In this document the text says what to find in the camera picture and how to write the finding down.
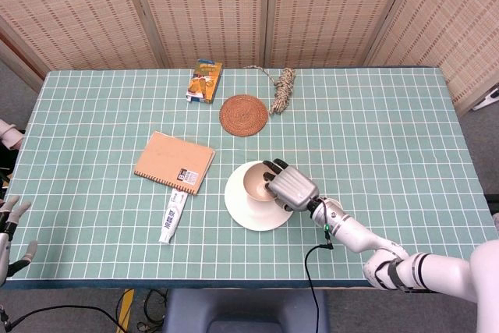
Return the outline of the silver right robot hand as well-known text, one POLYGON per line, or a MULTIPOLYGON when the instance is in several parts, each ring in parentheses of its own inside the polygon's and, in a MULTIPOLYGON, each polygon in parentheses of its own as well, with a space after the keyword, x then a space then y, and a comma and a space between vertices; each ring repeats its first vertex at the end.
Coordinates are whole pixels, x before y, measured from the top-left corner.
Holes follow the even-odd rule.
POLYGON ((317 185, 296 167, 280 158, 262 163, 272 172, 265 172, 265 189, 279 199, 287 211, 311 211, 320 204, 317 185))

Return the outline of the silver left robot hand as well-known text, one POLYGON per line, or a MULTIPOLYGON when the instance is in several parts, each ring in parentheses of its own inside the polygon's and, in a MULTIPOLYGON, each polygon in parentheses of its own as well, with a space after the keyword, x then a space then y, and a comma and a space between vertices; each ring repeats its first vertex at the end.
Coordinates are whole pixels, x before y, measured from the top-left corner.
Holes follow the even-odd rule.
POLYGON ((20 218, 32 204, 26 201, 14 209, 19 199, 20 196, 13 196, 1 206, 1 285, 5 284, 7 278, 28 267, 37 252, 37 241, 33 240, 29 243, 25 254, 16 262, 10 263, 13 236, 20 218))

